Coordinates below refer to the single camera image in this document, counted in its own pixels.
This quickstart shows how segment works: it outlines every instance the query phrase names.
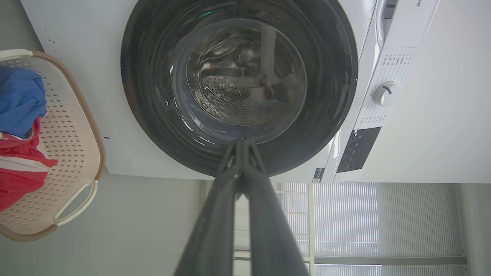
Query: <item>round glass door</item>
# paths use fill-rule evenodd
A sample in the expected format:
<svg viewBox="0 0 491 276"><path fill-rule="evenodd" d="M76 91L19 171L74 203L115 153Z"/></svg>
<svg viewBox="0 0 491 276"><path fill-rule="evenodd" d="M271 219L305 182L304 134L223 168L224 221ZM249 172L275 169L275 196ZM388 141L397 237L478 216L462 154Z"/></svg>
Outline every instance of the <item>round glass door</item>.
<svg viewBox="0 0 491 276"><path fill-rule="evenodd" d="M140 0L121 68L135 117L172 158L214 175L228 144L247 137L276 175L337 132L356 57L335 0Z"/></svg>

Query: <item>white dial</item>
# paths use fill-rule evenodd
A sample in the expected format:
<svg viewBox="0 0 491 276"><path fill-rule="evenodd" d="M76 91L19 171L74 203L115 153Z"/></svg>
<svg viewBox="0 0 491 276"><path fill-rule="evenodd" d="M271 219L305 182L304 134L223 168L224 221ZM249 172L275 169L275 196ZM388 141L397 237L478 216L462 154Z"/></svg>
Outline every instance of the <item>white dial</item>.
<svg viewBox="0 0 491 276"><path fill-rule="evenodd" d="M385 82L375 90L373 100L383 107L395 105L402 96L402 87L395 82Z"/></svg>

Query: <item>laundry basket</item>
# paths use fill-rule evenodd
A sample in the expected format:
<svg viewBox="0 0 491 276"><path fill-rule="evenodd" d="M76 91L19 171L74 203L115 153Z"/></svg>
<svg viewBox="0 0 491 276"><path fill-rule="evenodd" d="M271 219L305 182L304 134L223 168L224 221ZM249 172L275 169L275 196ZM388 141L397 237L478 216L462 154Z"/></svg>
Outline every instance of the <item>laundry basket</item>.
<svg viewBox="0 0 491 276"><path fill-rule="evenodd" d="M104 149L89 109L70 72L54 57L27 50L0 51L0 65L30 69L41 75L46 110L41 119L40 151L58 160L44 186L26 194L0 214L0 234L28 242L47 236L78 216L92 202L104 167ZM86 187L85 202L60 215Z"/></svg>

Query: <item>red cloth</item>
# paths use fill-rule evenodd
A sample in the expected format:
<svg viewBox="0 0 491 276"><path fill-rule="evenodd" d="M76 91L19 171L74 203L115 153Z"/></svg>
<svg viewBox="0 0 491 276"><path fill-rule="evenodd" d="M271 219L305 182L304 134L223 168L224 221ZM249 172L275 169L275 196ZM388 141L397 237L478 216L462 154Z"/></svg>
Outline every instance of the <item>red cloth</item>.
<svg viewBox="0 0 491 276"><path fill-rule="evenodd" d="M49 168L56 160L46 159L39 144L39 117L32 125L32 136L22 139L6 133L0 136L0 212L44 185Z"/></svg>

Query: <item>laundry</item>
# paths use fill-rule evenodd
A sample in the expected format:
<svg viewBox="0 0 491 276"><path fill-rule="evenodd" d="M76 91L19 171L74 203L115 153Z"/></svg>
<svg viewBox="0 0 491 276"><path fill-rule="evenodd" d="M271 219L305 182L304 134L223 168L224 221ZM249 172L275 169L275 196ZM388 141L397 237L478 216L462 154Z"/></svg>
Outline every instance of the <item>laundry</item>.
<svg viewBox="0 0 491 276"><path fill-rule="evenodd" d="M0 133L0 212L42 187L49 169L57 163L37 149L40 129L38 117L28 139Z"/></svg>
<svg viewBox="0 0 491 276"><path fill-rule="evenodd" d="M46 114L43 80L24 68L0 66L0 132L24 137Z"/></svg>

